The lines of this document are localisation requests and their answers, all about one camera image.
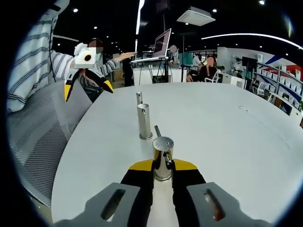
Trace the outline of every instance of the chair backrest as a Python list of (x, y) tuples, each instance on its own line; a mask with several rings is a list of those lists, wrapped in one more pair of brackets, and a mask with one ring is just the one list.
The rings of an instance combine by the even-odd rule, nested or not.
[(9, 145), (21, 183), (47, 206), (61, 155), (90, 106), (78, 81), (66, 103), (62, 80), (37, 91), (22, 110), (8, 115)]
[(216, 83), (218, 82), (218, 80), (219, 80), (219, 70), (216, 71), (213, 77), (213, 81), (215, 81)]
[(260, 85), (259, 85), (258, 89), (264, 91), (266, 86), (267, 86), (266, 83), (260, 82)]

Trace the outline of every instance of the white box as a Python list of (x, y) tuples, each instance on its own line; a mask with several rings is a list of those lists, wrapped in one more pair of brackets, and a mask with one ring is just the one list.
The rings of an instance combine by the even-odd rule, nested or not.
[(266, 75), (267, 77), (269, 77), (269, 78), (272, 78), (273, 77), (273, 74), (271, 73), (271, 72), (267, 72), (267, 75)]
[(276, 87), (273, 85), (270, 85), (270, 91), (275, 92), (275, 90), (276, 90)]
[(295, 91), (295, 88), (296, 88), (297, 86), (295, 85), (295, 84), (293, 84), (293, 83), (290, 83), (290, 89), (292, 89), (293, 91)]
[(297, 87), (297, 88), (295, 89), (295, 91), (296, 91), (296, 93), (298, 93), (299, 95), (301, 95), (302, 88)]
[(293, 104), (294, 104), (294, 98), (293, 98), (293, 97), (289, 96), (288, 101), (290, 102), (290, 104), (291, 104), (291, 105), (293, 105)]
[(278, 95), (281, 96), (281, 97), (283, 96), (283, 94), (284, 94), (283, 91), (279, 91), (279, 92), (278, 92)]
[(301, 80), (301, 71), (295, 70), (295, 77)]
[(286, 66), (285, 65), (281, 65), (281, 70), (286, 72)]
[(285, 80), (285, 85), (286, 85), (286, 87), (290, 87), (290, 81)]
[(281, 83), (281, 84), (285, 84), (285, 78), (280, 77), (280, 83)]
[(276, 75), (276, 74), (273, 74), (273, 80), (275, 80), (275, 81), (277, 81), (278, 80), (278, 75)]
[(258, 62), (263, 63), (263, 55), (262, 54), (258, 54)]
[(300, 105), (300, 103), (298, 103), (297, 101), (295, 101), (295, 103), (294, 103), (295, 108), (299, 109), (299, 105)]

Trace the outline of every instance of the striped sleeve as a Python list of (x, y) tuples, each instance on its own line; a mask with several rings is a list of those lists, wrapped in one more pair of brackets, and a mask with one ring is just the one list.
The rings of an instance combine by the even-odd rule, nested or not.
[(51, 59), (55, 77), (65, 79), (70, 71), (73, 57), (68, 54), (57, 53), (56, 51), (52, 50)]
[(106, 76), (112, 71), (114, 71), (119, 65), (119, 62), (117, 62), (115, 59), (113, 60), (108, 60), (106, 64), (103, 64), (100, 67), (101, 73)]

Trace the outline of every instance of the laptop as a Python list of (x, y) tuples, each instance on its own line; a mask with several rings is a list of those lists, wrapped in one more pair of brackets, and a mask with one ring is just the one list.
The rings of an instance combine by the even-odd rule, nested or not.
[(155, 41), (155, 47), (153, 49), (152, 58), (144, 58), (139, 60), (131, 61), (132, 64), (140, 63), (145, 61), (159, 61), (161, 59), (168, 59), (167, 49), (169, 47), (171, 28), (158, 36)]

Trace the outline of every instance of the ceiling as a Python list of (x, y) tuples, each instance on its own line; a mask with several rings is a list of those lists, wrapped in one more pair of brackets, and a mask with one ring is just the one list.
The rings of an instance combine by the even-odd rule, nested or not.
[[(97, 37), (103, 41), (104, 54), (108, 56), (120, 51), (134, 51), (136, 39), (138, 51), (147, 51), (154, 44), (155, 38), (163, 33), (164, 18), (165, 28), (172, 28), (174, 32), (169, 45), (175, 44), (182, 48), (185, 34), (186, 51), (216, 49), (219, 44), (262, 50), (303, 66), (303, 51), (279, 40), (259, 36), (201, 40), (202, 37), (212, 35), (258, 33), (277, 36), (303, 46), (303, 26), (300, 24), (302, 6), (298, 2), (300, 1), (266, 0), (265, 5), (260, 5), (259, 0), (187, 0), (182, 3), (179, 0), (145, 0), (141, 10), (140, 32), (136, 35), (139, 0), (116, 0), (106, 4), (94, 0), (71, 0), (68, 8), (59, 16), (54, 34), (80, 42)], [(168, 9), (157, 13), (159, 6), (166, 3)], [(210, 12), (216, 21), (201, 27), (177, 22), (189, 6)], [(72, 54), (76, 44), (74, 41), (55, 38), (53, 47), (57, 51)]]

